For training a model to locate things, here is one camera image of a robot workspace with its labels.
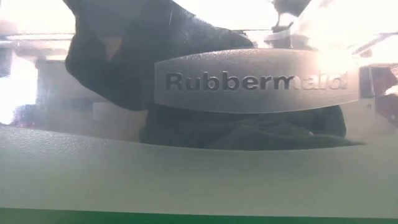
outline rubbermaid logo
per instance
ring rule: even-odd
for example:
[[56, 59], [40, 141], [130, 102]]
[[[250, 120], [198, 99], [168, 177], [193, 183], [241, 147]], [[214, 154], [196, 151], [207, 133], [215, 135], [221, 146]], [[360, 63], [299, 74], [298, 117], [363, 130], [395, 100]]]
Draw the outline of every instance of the rubbermaid logo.
[[359, 99], [351, 57], [287, 49], [244, 49], [155, 64], [159, 105], [224, 113], [279, 113]]
[[347, 73], [342, 75], [312, 75], [309, 78], [300, 79], [298, 76], [246, 76], [242, 80], [239, 77], [229, 76], [227, 71], [221, 73], [221, 79], [209, 76], [203, 72], [201, 77], [185, 78], [182, 73], [166, 74], [166, 90], [331, 90], [347, 89]]

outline black fabric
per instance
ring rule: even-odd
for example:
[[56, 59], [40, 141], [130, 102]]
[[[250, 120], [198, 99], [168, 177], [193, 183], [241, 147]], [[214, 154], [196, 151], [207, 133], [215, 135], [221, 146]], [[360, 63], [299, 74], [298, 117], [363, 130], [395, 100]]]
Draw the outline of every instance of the black fabric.
[[289, 13], [298, 17], [310, 4], [311, 0], [273, 0], [275, 10], [278, 14]]
[[68, 1], [76, 15], [76, 35], [66, 68], [82, 85], [116, 105], [148, 110], [142, 142], [240, 150], [354, 144], [344, 139], [346, 128], [339, 106], [281, 114], [226, 114], [155, 105], [155, 62], [202, 52], [252, 48], [252, 43], [233, 31], [197, 19], [171, 0], [152, 0], [140, 19], [131, 22], [120, 49], [108, 62], [104, 45], [85, 24], [78, 3]]

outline bright light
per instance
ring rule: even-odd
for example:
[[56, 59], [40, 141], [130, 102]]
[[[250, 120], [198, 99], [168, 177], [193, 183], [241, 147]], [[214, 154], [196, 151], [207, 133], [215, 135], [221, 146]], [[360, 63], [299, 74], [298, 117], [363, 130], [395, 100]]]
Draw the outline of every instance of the bright light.
[[385, 94], [386, 95], [391, 95], [391, 94], [398, 95], [398, 86], [393, 86], [390, 89], [386, 90]]
[[398, 63], [398, 36], [392, 36], [372, 48], [375, 62]]
[[35, 104], [37, 75], [34, 63], [13, 55], [10, 76], [0, 78], [0, 123], [10, 124], [18, 106]]
[[325, 52], [319, 54], [317, 57], [319, 68], [323, 73], [344, 74], [357, 66], [357, 61], [351, 54], [346, 54], [341, 51]]
[[375, 34], [398, 31], [397, 8], [398, 1], [392, 0], [334, 0], [314, 9], [297, 34], [309, 37], [317, 49], [343, 50]]
[[9, 35], [8, 40], [71, 40], [73, 34]]
[[266, 0], [175, 0], [213, 26], [231, 30], [270, 29], [277, 22], [274, 6]]
[[69, 34], [75, 17], [62, 0], [2, 0], [0, 20], [17, 27], [18, 34]]

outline green stripe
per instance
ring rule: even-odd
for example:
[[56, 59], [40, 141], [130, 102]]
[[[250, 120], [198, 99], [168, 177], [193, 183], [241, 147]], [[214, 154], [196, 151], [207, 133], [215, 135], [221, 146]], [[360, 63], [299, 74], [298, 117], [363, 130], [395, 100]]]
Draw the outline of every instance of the green stripe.
[[390, 224], [398, 219], [304, 218], [304, 217], [232, 217], [211, 215], [162, 215], [114, 212], [76, 212], [0, 208], [1, 224]]

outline plastic surface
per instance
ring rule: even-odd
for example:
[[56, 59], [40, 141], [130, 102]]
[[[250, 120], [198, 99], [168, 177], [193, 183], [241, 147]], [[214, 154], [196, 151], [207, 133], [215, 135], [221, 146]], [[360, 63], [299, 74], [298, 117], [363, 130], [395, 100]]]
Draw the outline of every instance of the plastic surface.
[[345, 54], [242, 49], [155, 64], [155, 102], [195, 111], [305, 111], [358, 101], [358, 90], [358, 63]]
[[211, 151], [1, 127], [0, 207], [398, 218], [395, 142]]

